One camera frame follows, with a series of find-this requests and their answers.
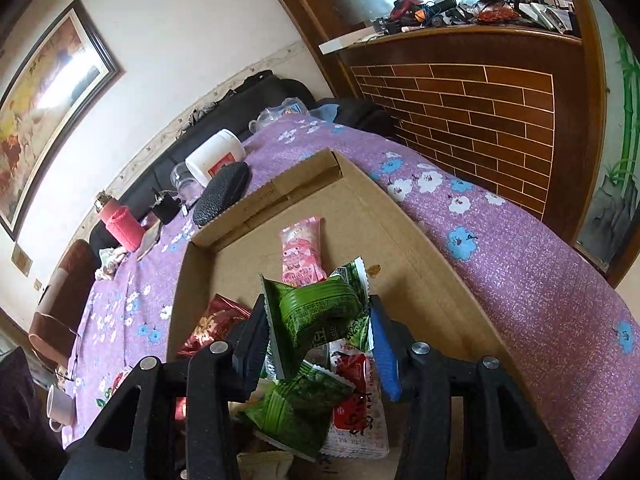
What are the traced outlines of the small green snack packet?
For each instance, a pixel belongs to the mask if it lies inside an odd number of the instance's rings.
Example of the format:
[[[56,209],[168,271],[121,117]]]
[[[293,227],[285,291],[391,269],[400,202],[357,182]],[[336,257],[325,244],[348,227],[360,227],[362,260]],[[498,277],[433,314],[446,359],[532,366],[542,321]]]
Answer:
[[[355,389],[349,380],[304,361],[294,378],[267,382],[245,414],[263,436],[314,462],[326,442],[333,409]]]

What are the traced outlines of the dark red snack packet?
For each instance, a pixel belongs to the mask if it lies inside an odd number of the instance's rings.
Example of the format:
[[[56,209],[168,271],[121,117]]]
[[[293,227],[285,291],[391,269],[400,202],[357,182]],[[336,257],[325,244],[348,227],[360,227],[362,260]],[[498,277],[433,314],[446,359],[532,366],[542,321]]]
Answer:
[[[224,340],[235,324],[250,317],[250,309],[236,301],[216,295],[198,320],[194,330],[177,352],[179,359],[190,358],[208,344]]]

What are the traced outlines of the large green snack packet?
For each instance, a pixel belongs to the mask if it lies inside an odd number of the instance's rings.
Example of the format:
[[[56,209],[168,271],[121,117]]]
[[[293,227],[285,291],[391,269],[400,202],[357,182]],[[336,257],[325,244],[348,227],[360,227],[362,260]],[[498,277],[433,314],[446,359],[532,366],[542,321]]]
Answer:
[[[262,291],[269,325],[266,373],[270,378],[293,378],[308,351],[340,339],[362,352],[372,350],[370,284],[363,258],[305,286],[263,278]]]

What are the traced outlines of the pink marshmallow packet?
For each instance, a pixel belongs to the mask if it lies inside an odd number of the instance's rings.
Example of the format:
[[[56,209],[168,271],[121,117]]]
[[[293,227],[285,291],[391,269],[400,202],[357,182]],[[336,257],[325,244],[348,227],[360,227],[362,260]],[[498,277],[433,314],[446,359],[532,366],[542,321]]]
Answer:
[[[295,287],[324,281],[321,264],[321,218],[312,216],[280,232],[282,282]]]

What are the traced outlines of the white ceramic mug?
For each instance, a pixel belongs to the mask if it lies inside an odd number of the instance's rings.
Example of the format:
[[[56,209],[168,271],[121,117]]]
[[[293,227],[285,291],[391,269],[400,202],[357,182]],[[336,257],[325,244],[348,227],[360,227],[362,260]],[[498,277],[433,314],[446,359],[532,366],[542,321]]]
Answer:
[[[56,385],[50,385],[46,402],[46,415],[53,432],[61,432],[75,421],[75,400]]]

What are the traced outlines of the red white jerky sachet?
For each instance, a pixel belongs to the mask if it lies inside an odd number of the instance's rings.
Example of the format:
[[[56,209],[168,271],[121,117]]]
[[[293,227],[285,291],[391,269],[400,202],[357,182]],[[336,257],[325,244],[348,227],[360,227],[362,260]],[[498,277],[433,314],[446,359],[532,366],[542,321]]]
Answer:
[[[373,356],[346,340],[329,344],[331,370],[355,385],[333,410],[320,453],[338,458],[382,460],[390,452],[378,372]]]

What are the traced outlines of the brown chair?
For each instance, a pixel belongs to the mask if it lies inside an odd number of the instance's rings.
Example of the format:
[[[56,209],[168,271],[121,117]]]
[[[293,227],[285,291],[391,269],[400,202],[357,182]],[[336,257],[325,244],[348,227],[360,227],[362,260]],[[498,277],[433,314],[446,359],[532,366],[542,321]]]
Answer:
[[[56,365],[68,365],[99,263],[85,240],[75,240],[38,302],[28,340],[35,352]]]

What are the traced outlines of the folded notebook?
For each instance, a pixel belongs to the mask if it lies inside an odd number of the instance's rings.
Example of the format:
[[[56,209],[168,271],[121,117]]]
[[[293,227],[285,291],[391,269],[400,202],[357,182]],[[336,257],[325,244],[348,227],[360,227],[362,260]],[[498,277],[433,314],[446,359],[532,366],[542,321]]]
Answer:
[[[157,245],[162,236],[162,222],[153,218],[146,222],[141,245],[136,252],[136,260],[141,261]]]

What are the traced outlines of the pink knitted thermos bottle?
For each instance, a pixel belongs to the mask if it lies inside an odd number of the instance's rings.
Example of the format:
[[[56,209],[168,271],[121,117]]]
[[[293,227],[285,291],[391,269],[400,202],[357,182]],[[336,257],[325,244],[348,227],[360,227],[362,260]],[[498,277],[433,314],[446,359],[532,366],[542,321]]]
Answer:
[[[101,191],[96,196],[94,208],[107,232],[127,252],[135,252],[141,246],[145,229],[127,206],[121,205],[113,196]]]

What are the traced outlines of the small black cup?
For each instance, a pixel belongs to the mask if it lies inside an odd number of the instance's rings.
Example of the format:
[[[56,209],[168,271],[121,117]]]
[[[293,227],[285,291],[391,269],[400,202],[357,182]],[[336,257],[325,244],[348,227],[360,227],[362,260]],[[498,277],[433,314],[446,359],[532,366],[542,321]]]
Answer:
[[[153,188],[152,192],[153,205],[151,212],[163,226],[167,226],[181,211],[180,200],[173,198],[167,191],[157,191]]]

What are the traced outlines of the black glasses case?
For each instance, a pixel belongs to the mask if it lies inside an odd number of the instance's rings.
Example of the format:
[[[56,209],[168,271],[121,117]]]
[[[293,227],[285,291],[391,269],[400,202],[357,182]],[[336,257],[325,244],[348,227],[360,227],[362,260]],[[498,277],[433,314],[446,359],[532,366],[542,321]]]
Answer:
[[[223,166],[209,181],[196,202],[192,220],[202,228],[238,202],[250,180],[250,167],[246,162],[232,162]]]

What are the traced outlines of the white plastic jar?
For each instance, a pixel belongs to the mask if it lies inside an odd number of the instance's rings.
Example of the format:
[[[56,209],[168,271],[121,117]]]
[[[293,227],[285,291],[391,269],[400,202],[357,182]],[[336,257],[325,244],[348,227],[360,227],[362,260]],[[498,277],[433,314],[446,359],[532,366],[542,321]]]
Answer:
[[[246,151],[239,138],[229,129],[221,129],[186,158],[186,168],[203,187],[223,166],[242,162]]]

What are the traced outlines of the framed horse painting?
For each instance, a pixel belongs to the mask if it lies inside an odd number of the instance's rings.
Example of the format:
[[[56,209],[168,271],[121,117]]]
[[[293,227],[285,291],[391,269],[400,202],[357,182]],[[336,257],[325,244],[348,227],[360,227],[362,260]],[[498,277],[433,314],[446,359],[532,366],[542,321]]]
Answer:
[[[1,96],[1,226],[17,240],[52,159],[120,74],[81,0],[58,14]]]

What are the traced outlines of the black sofa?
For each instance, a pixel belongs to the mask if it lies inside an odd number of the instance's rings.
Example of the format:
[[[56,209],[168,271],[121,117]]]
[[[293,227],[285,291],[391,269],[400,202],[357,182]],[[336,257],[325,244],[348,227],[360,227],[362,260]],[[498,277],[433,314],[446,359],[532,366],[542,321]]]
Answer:
[[[186,156],[221,129],[228,129],[240,141],[246,141],[252,135],[248,128],[250,121],[265,108],[275,107],[287,98],[300,99],[308,110],[315,110],[324,104],[335,104],[337,112],[333,121],[336,124],[375,133],[390,140],[396,138],[397,120],[381,105],[359,98],[318,101],[302,82],[283,79],[271,70],[263,70],[246,78],[239,87],[229,90],[222,98],[190,118],[186,130],[152,159],[151,165],[119,197],[119,203],[127,206],[136,220],[143,220],[154,205],[154,193],[174,188],[170,182],[171,171]]]

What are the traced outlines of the brown wooden cabinet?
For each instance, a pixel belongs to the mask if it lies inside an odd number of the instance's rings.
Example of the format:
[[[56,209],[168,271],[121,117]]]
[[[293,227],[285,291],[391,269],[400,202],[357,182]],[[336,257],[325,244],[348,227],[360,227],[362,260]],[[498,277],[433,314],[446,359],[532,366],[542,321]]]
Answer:
[[[393,0],[279,0],[330,89],[383,107],[399,139],[457,177],[577,240],[598,173],[604,76],[596,21],[582,38],[518,25],[450,25],[321,45],[388,13]]]

